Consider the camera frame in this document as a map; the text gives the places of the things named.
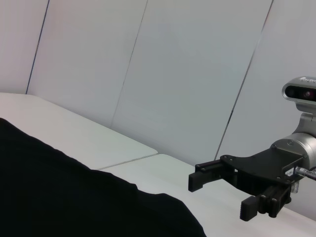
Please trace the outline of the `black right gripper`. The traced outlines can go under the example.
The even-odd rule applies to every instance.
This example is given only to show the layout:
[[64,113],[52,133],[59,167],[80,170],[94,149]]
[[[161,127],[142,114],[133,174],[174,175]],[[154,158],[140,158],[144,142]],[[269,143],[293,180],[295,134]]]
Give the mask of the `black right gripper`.
[[223,155],[219,160],[195,165],[189,175],[188,190],[195,192],[204,184],[225,179],[237,189],[253,195],[241,202],[240,216],[249,221],[258,213],[276,218],[291,202],[291,185],[300,180],[294,174],[304,165],[304,156],[278,148],[269,148],[250,157]]

